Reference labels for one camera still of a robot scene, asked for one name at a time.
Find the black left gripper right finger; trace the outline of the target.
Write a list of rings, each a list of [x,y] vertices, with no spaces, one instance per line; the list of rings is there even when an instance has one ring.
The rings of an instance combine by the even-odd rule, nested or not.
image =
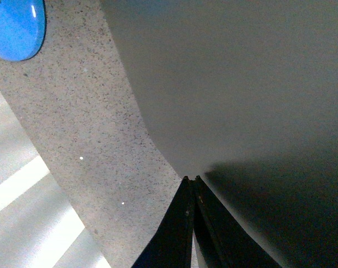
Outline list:
[[[239,225],[206,183],[197,176],[194,233],[208,267],[280,267]]]

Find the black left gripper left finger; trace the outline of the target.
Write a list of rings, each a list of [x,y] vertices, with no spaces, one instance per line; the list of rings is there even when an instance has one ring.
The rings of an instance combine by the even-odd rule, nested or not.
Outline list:
[[[192,181],[184,177],[154,236],[133,267],[191,267],[194,225]]]

